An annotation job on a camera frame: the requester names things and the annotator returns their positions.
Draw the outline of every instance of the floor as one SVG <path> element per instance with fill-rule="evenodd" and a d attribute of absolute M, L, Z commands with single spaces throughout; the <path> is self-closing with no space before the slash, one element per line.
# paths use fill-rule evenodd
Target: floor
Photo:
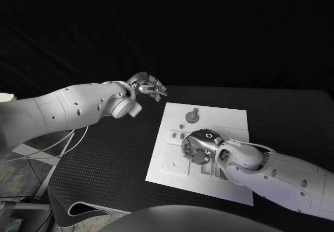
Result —
<path fill-rule="evenodd" d="M 27 141 L 24 144 L 40 150 L 54 144 L 67 134 L 67 131 L 55 132 Z M 50 155 L 60 154 L 66 142 L 67 140 L 61 141 L 45 153 Z M 20 154 L 12 153 L 8 157 L 20 156 Z M 50 164 L 37 160 L 20 159 L 0 163 L 0 197 L 34 196 L 50 168 Z M 21 199 L 22 198 L 4 198 L 1 200 L 18 201 Z M 54 223 L 53 225 L 45 223 L 38 231 L 41 232 L 45 231 L 45 228 L 51 228 L 51 232 L 94 232 L 113 220 L 126 215 L 126 213 L 112 209 L 103 208 L 103 210 L 107 211 L 110 214 L 109 216 L 93 217 L 68 228 L 58 228 Z M 0 231 L 9 218 L 21 218 L 22 221 L 18 231 L 34 232 L 44 222 L 48 212 L 48 210 L 5 210 L 5 213 L 0 217 Z"/>

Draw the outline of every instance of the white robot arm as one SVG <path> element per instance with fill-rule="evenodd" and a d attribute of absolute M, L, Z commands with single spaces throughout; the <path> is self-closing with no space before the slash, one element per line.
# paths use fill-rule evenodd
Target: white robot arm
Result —
<path fill-rule="evenodd" d="M 166 88 L 146 72 L 126 82 L 107 81 L 64 87 L 30 99 L 0 103 L 0 160 L 27 140 L 55 131 L 73 130 L 94 124 L 103 116 L 135 117 L 140 92 L 159 100 Z"/>
<path fill-rule="evenodd" d="M 222 141 L 208 129 L 182 140 L 184 157 L 204 165 L 214 158 L 231 183 L 246 186 L 267 200 L 299 213 L 334 220 L 334 174 L 306 161 L 260 152 L 248 143 Z"/>

